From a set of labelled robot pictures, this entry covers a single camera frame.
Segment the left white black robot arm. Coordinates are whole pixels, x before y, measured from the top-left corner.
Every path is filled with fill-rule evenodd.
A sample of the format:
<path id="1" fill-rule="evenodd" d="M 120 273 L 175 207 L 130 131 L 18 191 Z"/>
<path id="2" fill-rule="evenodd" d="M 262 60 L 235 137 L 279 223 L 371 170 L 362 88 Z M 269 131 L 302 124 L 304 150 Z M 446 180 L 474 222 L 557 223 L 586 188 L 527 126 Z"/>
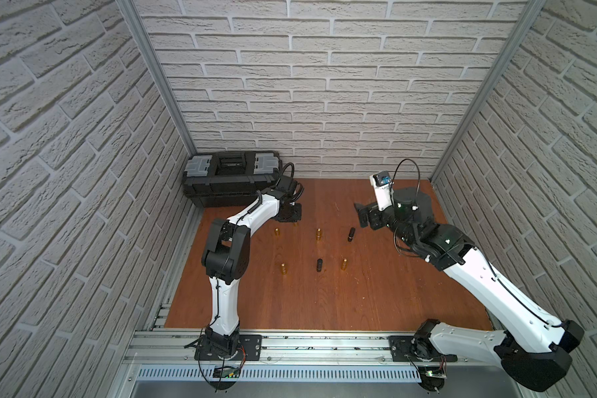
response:
<path id="1" fill-rule="evenodd" d="M 304 187 L 295 180 L 295 166 L 286 164 L 271 186 L 258 191 L 242 211 L 212 222 L 202 252 L 212 287 L 212 319 L 202 333 L 202 343 L 221 359 L 240 351 L 240 319 L 237 313 L 239 283 L 250 263 L 251 237 L 269 220 L 298 222 L 298 200 Z"/>

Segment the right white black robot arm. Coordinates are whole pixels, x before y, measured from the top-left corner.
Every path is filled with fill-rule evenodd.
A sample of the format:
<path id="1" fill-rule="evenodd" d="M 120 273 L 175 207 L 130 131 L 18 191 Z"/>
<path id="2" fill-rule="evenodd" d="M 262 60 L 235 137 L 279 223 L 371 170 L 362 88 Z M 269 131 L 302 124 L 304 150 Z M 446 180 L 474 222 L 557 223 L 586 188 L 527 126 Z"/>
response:
<path id="1" fill-rule="evenodd" d="M 414 187 L 394 193 L 377 187 L 376 202 L 356 204 L 361 227 L 390 229 L 396 248 L 431 264 L 474 295 L 504 328 L 484 331 L 426 320 L 411 340 L 411 356 L 431 361 L 447 356 L 498 366 L 525 388 L 544 392 L 572 364 L 583 328 L 560 320 L 524 295 L 458 227 L 434 218 L 431 199 Z"/>

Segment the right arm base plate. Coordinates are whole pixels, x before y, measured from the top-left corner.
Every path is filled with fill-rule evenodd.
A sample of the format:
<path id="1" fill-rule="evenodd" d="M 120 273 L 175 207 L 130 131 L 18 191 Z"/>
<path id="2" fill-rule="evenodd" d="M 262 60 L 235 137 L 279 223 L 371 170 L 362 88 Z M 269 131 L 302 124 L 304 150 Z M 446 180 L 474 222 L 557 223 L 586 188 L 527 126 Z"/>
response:
<path id="1" fill-rule="evenodd" d="M 458 361 L 458 357 L 453 354 L 438 352 L 429 338 L 418 338 L 415 335 L 395 335 L 389 336 L 388 343 L 394 363 L 440 363 L 441 360 L 446 360 L 448 363 L 457 363 Z"/>

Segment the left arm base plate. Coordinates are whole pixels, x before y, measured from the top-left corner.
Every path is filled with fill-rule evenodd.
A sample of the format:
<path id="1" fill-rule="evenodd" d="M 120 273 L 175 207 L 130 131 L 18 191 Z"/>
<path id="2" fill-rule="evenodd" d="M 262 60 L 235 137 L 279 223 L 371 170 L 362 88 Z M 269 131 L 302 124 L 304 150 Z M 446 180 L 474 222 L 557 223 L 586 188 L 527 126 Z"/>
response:
<path id="1" fill-rule="evenodd" d="M 214 348 L 207 336 L 202 336 L 198 341 L 195 352 L 195 360 L 200 362 L 209 361 L 260 361 L 262 336 L 255 334 L 240 335 L 237 348 L 233 355 L 220 353 L 219 348 Z"/>

